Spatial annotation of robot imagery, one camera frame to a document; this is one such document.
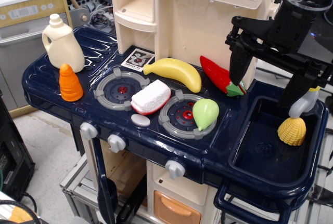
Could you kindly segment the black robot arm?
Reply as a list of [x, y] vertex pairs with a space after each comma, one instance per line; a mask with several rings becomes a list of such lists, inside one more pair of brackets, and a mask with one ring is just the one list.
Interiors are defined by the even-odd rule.
[[256, 57], [293, 75], [279, 107], [290, 107], [310, 88], [325, 87], [332, 76], [332, 53], [311, 36], [311, 27], [331, 6], [332, 0], [282, 0], [274, 19], [233, 17], [225, 42], [232, 52], [232, 82], [243, 79]]

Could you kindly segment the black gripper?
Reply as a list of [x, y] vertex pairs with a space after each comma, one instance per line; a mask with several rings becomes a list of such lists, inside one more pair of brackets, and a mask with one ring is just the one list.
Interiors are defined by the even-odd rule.
[[293, 76], [277, 105], [291, 107], [310, 87], [326, 86], [332, 76], [332, 54], [311, 36], [317, 15], [281, 13], [275, 19], [232, 18], [229, 77], [237, 85], [252, 58], [259, 58]]

